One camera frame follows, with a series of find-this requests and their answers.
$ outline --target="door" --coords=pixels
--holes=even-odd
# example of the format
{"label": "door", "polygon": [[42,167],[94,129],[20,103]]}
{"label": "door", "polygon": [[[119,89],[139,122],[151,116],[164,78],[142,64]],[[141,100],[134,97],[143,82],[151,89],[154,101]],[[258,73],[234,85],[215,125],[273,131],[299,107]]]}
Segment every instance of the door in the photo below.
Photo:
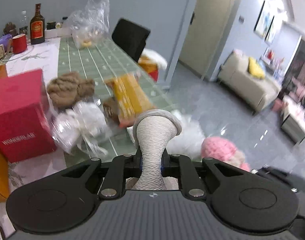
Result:
{"label": "door", "polygon": [[179,60],[205,73],[227,24],[234,0],[197,0]]}

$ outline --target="gray ribbed panel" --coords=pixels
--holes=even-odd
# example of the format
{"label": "gray ribbed panel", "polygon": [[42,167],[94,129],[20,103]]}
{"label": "gray ribbed panel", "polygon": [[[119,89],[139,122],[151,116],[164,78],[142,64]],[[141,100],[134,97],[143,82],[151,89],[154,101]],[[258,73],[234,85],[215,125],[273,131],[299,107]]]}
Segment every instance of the gray ribbed panel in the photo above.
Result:
{"label": "gray ribbed panel", "polygon": [[103,202],[86,223],[50,236],[17,232],[10,240],[295,240],[289,232],[248,236],[222,225],[203,202],[185,199],[181,192],[127,191]]}

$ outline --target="green tablecloth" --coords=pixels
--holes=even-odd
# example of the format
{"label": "green tablecloth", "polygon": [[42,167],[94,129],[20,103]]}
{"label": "green tablecloth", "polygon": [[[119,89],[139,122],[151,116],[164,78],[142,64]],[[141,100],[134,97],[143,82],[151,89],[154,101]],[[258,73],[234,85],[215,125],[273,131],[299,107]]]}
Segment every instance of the green tablecloth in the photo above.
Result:
{"label": "green tablecloth", "polygon": [[[105,79],[140,71],[142,76],[139,79],[139,84],[151,102],[157,108],[170,112],[177,108],[150,76],[110,39],[105,39],[95,48],[78,50],[71,37],[62,38],[59,48],[58,76],[69,71],[77,71],[84,78],[93,78],[96,81],[95,94],[101,100],[105,100],[113,94],[104,84],[103,81]],[[107,158],[103,160],[106,162],[110,162],[115,156],[135,154],[136,152],[126,129],[111,137],[100,146],[109,152]],[[65,153],[67,167],[89,158],[87,154],[80,151],[77,147],[72,152],[74,155]]]}

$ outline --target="purple object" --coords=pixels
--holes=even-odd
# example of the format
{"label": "purple object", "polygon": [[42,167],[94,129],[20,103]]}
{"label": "purple object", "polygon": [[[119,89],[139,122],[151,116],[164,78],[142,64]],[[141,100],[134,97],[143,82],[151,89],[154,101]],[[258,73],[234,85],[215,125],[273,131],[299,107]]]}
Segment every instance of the purple object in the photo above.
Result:
{"label": "purple object", "polygon": [[9,39],[11,39],[11,38],[12,38],[11,34],[6,34],[0,38],[0,44],[3,44],[5,52],[7,50],[7,45],[8,45]]}

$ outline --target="red mug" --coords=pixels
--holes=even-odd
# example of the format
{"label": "red mug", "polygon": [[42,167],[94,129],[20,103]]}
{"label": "red mug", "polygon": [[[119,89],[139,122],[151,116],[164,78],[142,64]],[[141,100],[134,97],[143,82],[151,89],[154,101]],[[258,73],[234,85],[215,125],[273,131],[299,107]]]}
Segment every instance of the red mug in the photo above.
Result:
{"label": "red mug", "polygon": [[13,42],[13,53],[22,53],[27,49],[27,41],[25,34],[19,34],[12,38]]}

